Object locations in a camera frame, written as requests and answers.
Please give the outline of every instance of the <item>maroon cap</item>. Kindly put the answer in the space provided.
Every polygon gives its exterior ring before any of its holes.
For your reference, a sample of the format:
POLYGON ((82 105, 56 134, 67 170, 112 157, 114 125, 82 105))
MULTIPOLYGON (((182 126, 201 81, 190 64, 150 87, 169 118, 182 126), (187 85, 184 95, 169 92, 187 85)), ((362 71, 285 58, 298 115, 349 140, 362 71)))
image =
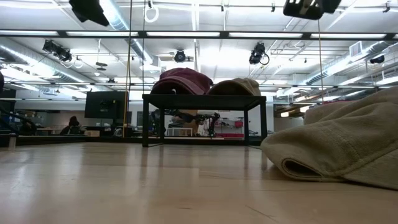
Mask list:
POLYGON ((152 88, 151 94, 202 95, 213 81, 206 75, 190 68, 174 68, 160 75, 160 80, 152 88))

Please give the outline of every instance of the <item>table leg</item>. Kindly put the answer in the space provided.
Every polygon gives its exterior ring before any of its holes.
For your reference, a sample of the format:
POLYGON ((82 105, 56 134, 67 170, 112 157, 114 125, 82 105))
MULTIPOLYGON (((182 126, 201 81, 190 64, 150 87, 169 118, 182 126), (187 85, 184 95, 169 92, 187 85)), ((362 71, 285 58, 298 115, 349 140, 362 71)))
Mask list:
POLYGON ((164 108, 160 109, 159 133, 160 133, 160 141, 163 143, 163 141, 164 141, 164 108))
POLYGON ((149 138, 149 102, 144 99, 142 110, 142 146, 148 147, 149 138))
POLYGON ((268 135, 266 105, 267 105, 266 101, 262 101, 260 103, 261 141, 264 140, 268 135))
POLYGON ((244 111, 244 144, 249 145, 249 111, 244 111))

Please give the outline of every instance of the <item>wooden floor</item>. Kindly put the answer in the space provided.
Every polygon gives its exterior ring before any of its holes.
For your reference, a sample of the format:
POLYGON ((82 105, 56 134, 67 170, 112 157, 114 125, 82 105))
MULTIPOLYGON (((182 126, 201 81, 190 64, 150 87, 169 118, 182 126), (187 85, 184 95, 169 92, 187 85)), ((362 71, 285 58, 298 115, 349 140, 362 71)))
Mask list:
POLYGON ((74 143, 0 152, 0 223, 397 223, 398 192, 286 179, 234 146, 74 143))

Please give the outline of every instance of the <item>beige cap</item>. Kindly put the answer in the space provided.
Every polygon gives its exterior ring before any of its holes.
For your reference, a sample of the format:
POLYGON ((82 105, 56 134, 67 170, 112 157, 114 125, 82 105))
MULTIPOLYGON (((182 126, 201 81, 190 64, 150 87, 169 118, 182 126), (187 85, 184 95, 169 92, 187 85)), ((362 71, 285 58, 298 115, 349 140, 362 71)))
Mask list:
POLYGON ((398 86, 311 109, 304 126, 269 136, 261 148, 293 179, 398 190, 397 127, 398 86))
POLYGON ((251 95, 261 96, 258 82, 250 78, 235 78, 213 86, 207 95, 251 95))

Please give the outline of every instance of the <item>computer screen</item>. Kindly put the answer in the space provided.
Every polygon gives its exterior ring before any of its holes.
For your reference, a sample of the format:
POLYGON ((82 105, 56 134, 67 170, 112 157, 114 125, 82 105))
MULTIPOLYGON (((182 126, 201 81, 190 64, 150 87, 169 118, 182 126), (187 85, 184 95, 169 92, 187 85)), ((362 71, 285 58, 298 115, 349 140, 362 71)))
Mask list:
POLYGON ((123 119, 125 94, 118 91, 88 92, 85 118, 123 119))

